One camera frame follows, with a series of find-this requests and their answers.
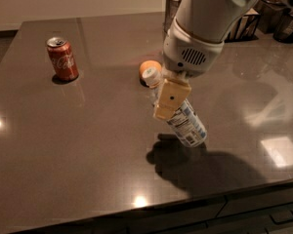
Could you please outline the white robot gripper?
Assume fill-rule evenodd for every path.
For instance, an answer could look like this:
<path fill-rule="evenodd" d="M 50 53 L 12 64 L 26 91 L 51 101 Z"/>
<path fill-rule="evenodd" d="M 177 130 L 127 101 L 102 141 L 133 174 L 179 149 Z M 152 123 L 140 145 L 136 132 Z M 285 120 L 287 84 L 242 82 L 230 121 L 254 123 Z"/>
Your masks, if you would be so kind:
<path fill-rule="evenodd" d="M 188 77 L 197 77 L 210 69 L 224 43 L 209 43 L 185 32 L 174 19 L 163 43 L 165 67 Z M 164 78 L 159 85 L 154 106 L 154 117 L 169 120 L 191 92 L 189 83 Z"/>

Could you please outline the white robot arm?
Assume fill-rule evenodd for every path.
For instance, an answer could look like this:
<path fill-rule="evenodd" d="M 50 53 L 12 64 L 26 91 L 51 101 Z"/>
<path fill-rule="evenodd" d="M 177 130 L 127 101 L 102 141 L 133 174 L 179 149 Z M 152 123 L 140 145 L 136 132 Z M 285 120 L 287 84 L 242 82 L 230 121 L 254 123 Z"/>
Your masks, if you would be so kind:
<path fill-rule="evenodd" d="M 188 79 L 206 72 L 235 22 L 258 0 L 172 0 L 180 3 L 163 43 L 166 73 L 154 116 L 168 120 L 190 93 Z M 293 0 L 281 0 L 293 10 Z"/>

